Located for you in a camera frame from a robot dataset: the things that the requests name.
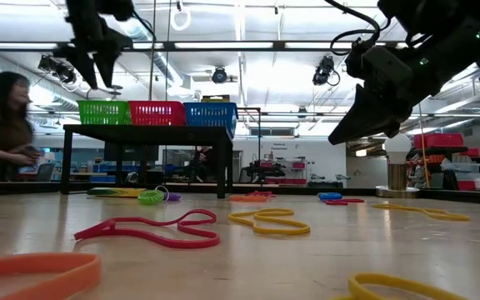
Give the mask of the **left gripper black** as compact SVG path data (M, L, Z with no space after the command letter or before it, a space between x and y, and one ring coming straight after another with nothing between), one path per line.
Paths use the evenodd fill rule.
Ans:
M133 16L131 0L66 0L66 22L74 33L72 42L58 44L53 56L64 58L81 74L91 89L98 89L94 62L103 83L110 88L113 80L114 64L124 50L133 49L133 40L110 28L103 15L113 16L117 21L127 21ZM95 52L94 61L86 52Z

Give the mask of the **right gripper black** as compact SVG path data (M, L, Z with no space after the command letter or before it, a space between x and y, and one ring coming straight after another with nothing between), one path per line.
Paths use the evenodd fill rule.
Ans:
M347 73L363 84L356 86L354 104L328 136L331 144L378 133L395 137L409 117L408 104L439 93L444 85L438 63L416 48L356 41L346 65Z

